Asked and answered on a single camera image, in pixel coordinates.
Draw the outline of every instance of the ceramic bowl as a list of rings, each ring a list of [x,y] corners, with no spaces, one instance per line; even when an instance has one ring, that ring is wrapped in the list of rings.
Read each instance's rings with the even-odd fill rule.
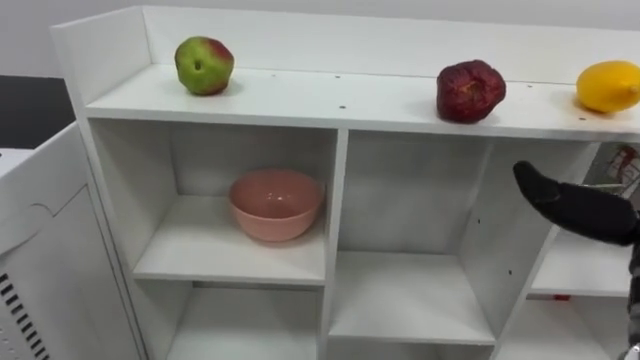
[[[294,239],[313,224],[323,191],[305,174],[265,169],[233,183],[229,198],[233,215],[249,236],[277,242]]]

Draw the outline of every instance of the yellow lemon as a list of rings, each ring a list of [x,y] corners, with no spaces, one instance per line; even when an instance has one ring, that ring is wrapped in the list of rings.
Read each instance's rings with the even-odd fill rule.
[[[611,113],[640,101],[640,67],[628,61],[605,61],[589,66],[578,77],[578,100],[586,108]]]

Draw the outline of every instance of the shelf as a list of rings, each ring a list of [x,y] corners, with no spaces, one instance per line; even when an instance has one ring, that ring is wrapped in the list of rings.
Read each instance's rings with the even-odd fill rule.
[[[174,66],[151,65],[90,103],[86,113],[96,118],[640,141],[640,107],[601,119],[574,105],[573,85],[510,82],[506,100],[492,115],[464,126],[438,119],[433,78],[337,76],[236,69],[224,94],[196,97],[178,82]]]
[[[627,297],[631,248],[561,231],[545,256],[531,293]]]
[[[610,360],[568,302],[527,300],[496,360]]]
[[[194,289],[167,360],[313,360],[311,292]]]
[[[322,285],[322,230],[318,221],[299,239],[264,244],[235,224],[226,198],[179,196],[133,273],[137,279]]]
[[[333,337],[490,345],[495,338],[454,256],[340,252]]]

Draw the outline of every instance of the top shelf surface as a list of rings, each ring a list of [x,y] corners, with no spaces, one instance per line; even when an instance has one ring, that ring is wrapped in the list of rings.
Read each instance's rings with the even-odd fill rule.
[[[150,65],[86,107],[88,117],[346,128],[588,141],[640,141],[640,107],[612,116],[575,105],[573,85],[508,82],[476,125],[440,120],[428,77],[236,69],[221,95],[197,97],[175,67]]]

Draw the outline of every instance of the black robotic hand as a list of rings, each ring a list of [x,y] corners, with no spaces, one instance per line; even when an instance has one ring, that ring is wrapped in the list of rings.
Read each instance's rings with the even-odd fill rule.
[[[526,161],[516,163],[513,173],[525,199],[552,223],[610,244],[628,246],[640,239],[638,213],[629,201],[549,179]]]

